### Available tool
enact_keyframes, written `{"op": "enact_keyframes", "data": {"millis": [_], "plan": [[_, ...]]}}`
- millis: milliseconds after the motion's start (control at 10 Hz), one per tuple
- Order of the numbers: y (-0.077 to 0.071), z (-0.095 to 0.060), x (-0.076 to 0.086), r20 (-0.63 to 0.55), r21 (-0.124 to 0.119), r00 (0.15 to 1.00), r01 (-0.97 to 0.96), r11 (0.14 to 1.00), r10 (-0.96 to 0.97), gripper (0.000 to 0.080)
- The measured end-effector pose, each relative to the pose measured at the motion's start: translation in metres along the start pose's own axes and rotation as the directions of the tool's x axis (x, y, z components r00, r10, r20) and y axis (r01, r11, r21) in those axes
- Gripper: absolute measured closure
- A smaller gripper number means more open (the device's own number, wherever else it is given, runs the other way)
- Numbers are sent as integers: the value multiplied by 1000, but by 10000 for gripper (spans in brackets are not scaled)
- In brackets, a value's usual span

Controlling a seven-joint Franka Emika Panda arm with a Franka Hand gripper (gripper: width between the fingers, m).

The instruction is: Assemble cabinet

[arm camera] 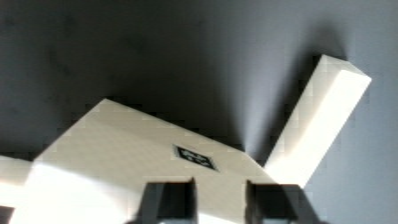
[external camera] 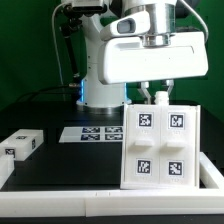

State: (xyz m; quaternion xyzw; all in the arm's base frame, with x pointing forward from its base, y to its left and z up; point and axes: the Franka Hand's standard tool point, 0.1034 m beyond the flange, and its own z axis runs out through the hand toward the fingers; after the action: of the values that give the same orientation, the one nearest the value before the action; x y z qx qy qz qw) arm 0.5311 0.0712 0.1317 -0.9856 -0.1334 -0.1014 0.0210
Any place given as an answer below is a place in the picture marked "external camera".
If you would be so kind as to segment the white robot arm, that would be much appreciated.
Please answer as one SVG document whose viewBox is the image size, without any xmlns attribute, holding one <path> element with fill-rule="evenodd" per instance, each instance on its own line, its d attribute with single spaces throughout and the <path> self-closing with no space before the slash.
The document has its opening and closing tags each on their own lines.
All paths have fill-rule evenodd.
<svg viewBox="0 0 224 224">
<path fill-rule="evenodd" d="M 195 0 L 61 0 L 63 13 L 83 27 L 87 73 L 75 101 L 81 110 L 113 113 L 131 102 L 128 83 L 136 83 L 146 102 L 151 81 L 171 92 L 178 78 L 208 71 L 208 27 L 178 27 L 195 14 Z"/>
</svg>

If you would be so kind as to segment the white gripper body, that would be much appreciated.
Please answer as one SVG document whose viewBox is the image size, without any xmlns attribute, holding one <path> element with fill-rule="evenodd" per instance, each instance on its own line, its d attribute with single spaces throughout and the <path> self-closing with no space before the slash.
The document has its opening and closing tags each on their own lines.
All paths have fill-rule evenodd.
<svg viewBox="0 0 224 224">
<path fill-rule="evenodd" d="M 207 71 L 202 32 L 177 33 L 164 47 L 146 48 L 139 37 L 115 38 L 98 53 L 98 78 L 103 84 L 204 76 Z"/>
</svg>

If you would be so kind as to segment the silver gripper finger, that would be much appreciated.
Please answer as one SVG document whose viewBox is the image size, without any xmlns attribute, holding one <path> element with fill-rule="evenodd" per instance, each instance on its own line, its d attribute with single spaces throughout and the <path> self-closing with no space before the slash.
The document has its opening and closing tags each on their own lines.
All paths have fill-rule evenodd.
<svg viewBox="0 0 224 224">
<path fill-rule="evenodd" d="M 141 82 L 139 84 L 139 88 L 138 88 L 138 91 L 141 94 L 141 96 L 143 97 L 144 102 L 146 104 L 150 104 L 151 103 L 151 95 L 148 92 L 148 88 L 149 88 L 149 83 L 148 82 Z"/>
<path fill-rule="evenodd" d="M 163 80 L 162 87 L 163 90 L 167 93 L 167 97 L 170 97 L 170 94 L 174 88 L 174 80 L 173 79 Z"/>
</svg>

